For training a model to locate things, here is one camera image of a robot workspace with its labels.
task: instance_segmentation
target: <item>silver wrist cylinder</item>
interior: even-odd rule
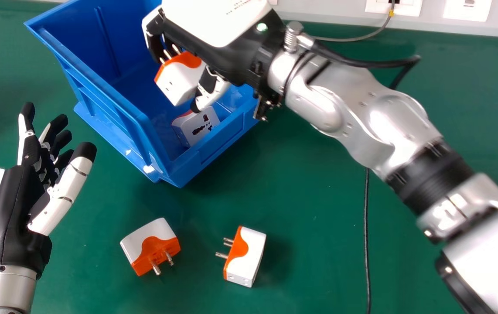
[[[20,266],[0,265],[0,310],[30,313],[35,290],[36,272]]]

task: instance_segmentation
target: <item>green surface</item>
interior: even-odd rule
[[[183,189],[153,184],[73,113],[76,99],[54,56],[22,22],[50,4],[0,2],[0,167],[16,161],[16,115],[36,103],[37,128],[69,115],[73,144],[98,157],[82,194],[52,233],[35,313],[363,313],[363,169],[336,141],[287,109],[260,123]],[[313,25],[353,36],[362,27]],[[386,30],[335,45],[347,55],[422,55],[401,84],[470,162],[498,183],[498,38]],[[388,83],[394,72],[376,72]],[[433,268],[438,248],[378,179],[371,183],[374,314],[458,314]],[[159,278],[137,277],[119,241],[165,217],[183,250]],[[223,236],[239,224],[268,234],[254,288],[223,281]]]

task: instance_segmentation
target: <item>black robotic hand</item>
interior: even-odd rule
[[[0,169],[0,266],[22,266],[41,277],[51,255],[49,234],[69,210],[96,157],[92,143],[59,154],[71,141],[65,115],[38,138],[34,105],[18,115],[17,165]]]

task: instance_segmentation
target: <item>orange and white adapter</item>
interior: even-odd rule
[[[172,266],[171,257],[181,251],[177,237],[164,218],[137,229],[119,244],[138,276],[150,270],[154,270],[156,275],[161,274],[158,265],[168,261]]]
[[[216,252],[224,258],[224,280],[251,288],[263,258],[266,234],[239,226],[233,240],[224,238],[224,245],[231,247],[229,254]]]
[[[184,51],[160,66],[154,82],[172,105],[179,106],[195,97],[205,67],[201,58]]]

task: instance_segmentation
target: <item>white wall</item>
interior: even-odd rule
[[[275,10],[285,20],[380,26],[386,15],[365,12],[365,0],[277,0]],[[388,27],[411,30],[498,36],[498,0],[486,22],[443,18],[445,0],[423,0],[419,17],[394,16]]]

